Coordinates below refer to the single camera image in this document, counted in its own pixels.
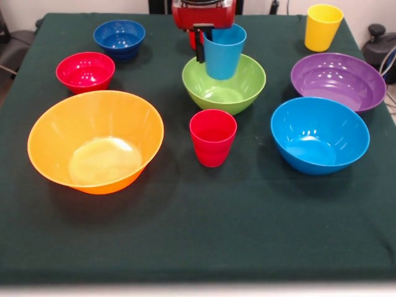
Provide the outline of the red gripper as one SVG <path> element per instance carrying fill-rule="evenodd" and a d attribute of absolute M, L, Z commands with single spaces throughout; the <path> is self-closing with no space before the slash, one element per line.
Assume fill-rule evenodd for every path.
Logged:
<path fill-rule="evenodd" d="M 236 1 L 172 1 L 172 15 L 176 26 L 193 30 L 196 59 L 205 62 L 204 35 L 212 40 L 213 29 L 230 28 L 235 19 Z"/>

